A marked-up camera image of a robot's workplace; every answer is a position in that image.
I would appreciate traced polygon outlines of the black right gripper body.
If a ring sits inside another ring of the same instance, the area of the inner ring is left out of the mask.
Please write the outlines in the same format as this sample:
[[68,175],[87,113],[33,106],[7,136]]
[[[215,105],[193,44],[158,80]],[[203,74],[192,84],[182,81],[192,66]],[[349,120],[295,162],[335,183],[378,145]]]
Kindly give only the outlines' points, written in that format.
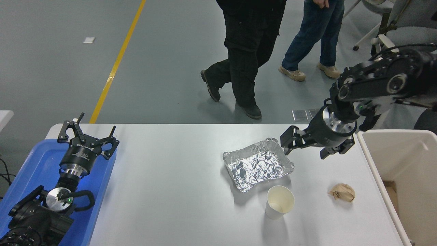
[[320,109],[310,121],[305,132],[318,144],[334,148],[354,133],[354,122],[338,119],[330,109]]

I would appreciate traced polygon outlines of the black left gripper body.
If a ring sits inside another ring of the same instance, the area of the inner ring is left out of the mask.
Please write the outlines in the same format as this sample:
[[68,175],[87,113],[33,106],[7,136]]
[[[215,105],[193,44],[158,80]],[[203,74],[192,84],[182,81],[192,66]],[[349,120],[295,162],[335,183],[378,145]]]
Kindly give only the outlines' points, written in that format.
[[97,157],[102,152],[99,139],[85,135],[85,142],[79,137],[70,140],[69,147],[61,159],[60,167],[63,170],[81,167],[82,173],[90,173]]

